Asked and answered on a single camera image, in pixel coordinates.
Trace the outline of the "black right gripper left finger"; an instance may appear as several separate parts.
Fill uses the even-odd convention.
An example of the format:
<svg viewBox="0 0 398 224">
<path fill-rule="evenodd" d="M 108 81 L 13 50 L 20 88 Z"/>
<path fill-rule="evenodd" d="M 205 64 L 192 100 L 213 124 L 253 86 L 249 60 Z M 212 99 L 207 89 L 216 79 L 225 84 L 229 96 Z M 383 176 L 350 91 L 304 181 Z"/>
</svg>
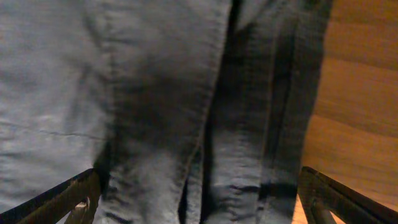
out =
<svg viewBox="0 0 398 224">
<path fill-rule="evenodd" d="M 1 224 L 93 222 L 101 195 L 100 177 L 88 169 L 1 214 Z"/>
</svg>

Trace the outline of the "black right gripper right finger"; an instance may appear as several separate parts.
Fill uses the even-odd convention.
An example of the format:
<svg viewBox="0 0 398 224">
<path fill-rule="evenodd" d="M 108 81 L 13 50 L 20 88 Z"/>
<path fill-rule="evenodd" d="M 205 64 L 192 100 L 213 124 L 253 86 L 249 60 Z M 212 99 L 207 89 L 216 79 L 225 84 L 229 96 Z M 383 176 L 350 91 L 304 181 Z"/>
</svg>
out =
<svg viewBox="0 0 398 224">
<path fill-rule="evenodd" d="M 298 196 L 310 224 L 397 224 L 397 212 L 312 169 L 303 167 Z"/>
</svg>

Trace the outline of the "navy blue shorts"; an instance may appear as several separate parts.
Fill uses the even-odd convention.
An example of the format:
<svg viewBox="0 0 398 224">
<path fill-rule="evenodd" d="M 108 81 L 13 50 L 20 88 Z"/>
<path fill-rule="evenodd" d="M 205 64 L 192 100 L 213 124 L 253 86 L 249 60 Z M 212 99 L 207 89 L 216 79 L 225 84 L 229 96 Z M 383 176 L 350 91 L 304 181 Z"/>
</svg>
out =
<svg viewBox="0 0 398 224">
<path fill-rule="evenodd" d="M 1 0 L 1 210 L 96 167 L 95 223 L 290 223 L 329 0 Z"/>
</svg>

